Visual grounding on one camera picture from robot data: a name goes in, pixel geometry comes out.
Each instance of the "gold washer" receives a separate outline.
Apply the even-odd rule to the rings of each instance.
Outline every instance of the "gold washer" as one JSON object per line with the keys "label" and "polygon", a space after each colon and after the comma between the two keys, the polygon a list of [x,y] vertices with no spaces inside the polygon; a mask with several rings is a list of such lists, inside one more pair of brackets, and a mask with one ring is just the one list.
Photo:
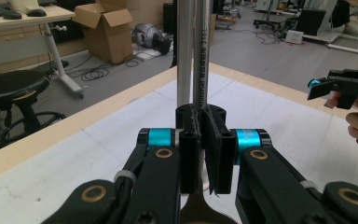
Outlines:
{"label": "gold washer", "polygon": [[255,149],[255,150],[251,151],[251,156],[253,156],[254,158],[259,159],[259,160],[265,160],[266,158],[269,157],[269,154],[267,154],[265,151]]}
{"label": "gold washer", "polygon": [[354,190],[354,189],[348,189],[348,188],[341,188],[338,189],[338,195],[341,196],[341,198],[343,198],[345,201],[350,202],[350,203],[354,203],[356,205],[358,205],[358,200],[354,200],[350,197],[348,197],[345,193],[350,192],[353,194],[356,194],[358,196],[358,191]]}
{"label": "gold washer", "polygon": [[[93,189],[99,189],[101,191],[100,194],[95,195],[93,197],[90,197],[89,195],[87,195]],[[95,203],[95,202],[100,201],[101,198],[103,198],[103,196],[105,194],[106,194],[106,188],[104,186],[94,185],[94,186],[91,186],[83,191],[83,193],[81,194],[81,199],[86,203]]]}
{"label": "gold washer", "polygon": [[159,150],[156,151],[156,156],[159,157],[159,158],[162,158],[162,159],[169,158],[169,157],[172,156],[172,154],[173,154],[173,152],[170,149],[167,149],[167,148],[162,148],[162,149],[159,149]]}

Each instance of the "zip tie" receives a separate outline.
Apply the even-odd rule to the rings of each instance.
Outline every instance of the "zip tie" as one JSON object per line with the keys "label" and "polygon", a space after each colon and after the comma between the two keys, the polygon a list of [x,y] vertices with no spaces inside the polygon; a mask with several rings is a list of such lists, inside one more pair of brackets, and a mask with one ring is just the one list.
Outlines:
{"label": "zip tie", "polygon": [[318,186],[310,180],[303,180],[300,184],[304,189],[318,189]]}
{"label": "zip tie", "polygon": [[128,171],[128,170],[120,170],[119,172],[117,172],[117,174],[115,175],[115,181],[121,177],[121,176],[124,176],[124,177],[127,177],[129,178],[130,180],[132,180],[132,184],[133,186],[135,186],[135,183],[136,183],[136,175],[131,172],[131,171]]}

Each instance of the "black stool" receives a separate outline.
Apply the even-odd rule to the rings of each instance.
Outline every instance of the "black stool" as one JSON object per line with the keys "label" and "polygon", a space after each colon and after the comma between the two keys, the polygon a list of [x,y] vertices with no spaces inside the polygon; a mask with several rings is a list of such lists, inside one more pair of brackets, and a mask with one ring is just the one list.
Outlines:
{"label": "black stool", "polygon": [[[32,105],[37,101],[37,95],[45,90],[49,85],[49,80],[42,72],[20,70],[8,72],[0,75],[0,109],[7,111],[5,126],[7,127],[1,134],[0,147],[20,140],[25,136],[35,133],[51,123],[64,119],[65,115],[56,112],[35,113]],[[11,123],[11,107],[16,105],[23,119]],[[41,123],[37,116],[50,115],[51,119]],[[19,124],[23,124],[24,132],[16,136],[9,136],[10,130]]]}

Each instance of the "office chair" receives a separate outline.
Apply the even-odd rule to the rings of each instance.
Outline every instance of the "office chair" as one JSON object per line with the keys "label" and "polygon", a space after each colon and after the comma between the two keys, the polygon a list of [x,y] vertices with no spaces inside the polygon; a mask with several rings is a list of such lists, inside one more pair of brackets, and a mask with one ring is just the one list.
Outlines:
{"label": "office chair", "polygon": [[[48,85],[49,80],[42,72],[19,70],[0,74],[0,109],[7,111],[6,129],[1,133],[0,147],[20,140],[55,121],[65,118],[65,115],[56,112],[34,112],[32,105],[37,101],[37,95],[45,90]],[[23,116],[22,119],[13,123],[11,122],[12,105],[16,105]],[[52,117],[42,123],[38,119],[40,116]],[[10,131],[20,124],[23,124],[23,133],[10,136]]]}
{"label": "office chair", "polygon": [[270,21],[269,15],[271,14],[272,5],[274,4],[274,0],[271,0],[269,2],[268,6],[268,12],[267,12],[267,19],[265,21],[263,20],[254,20],[254,26],[256,29],[258,29],[259,25],[268,25],[271,27],[272,31],[275,31],[275,25],[278,25],[278,28],[281,28],[281,23],[277,21]]}

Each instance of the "box flap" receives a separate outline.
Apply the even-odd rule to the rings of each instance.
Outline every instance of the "box flap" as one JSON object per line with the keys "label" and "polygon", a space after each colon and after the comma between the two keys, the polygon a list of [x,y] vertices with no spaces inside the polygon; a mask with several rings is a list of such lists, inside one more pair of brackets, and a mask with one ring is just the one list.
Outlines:
{"label": "box flap", "polygon": [[104,13],[103,16],[110,27],[122,25],[132,21],[131,14],[127,9]]}
{"label": "box flap", "polygon": [[101,18],[101,13],[104,12],[105,9],[100,4],[77,6],[75,8],[75,16],[72,18],[72,21],[95,29]]}
{"label": "box flap", "polygon": [[100,3],[127,8],[127,0],[100,0]]}

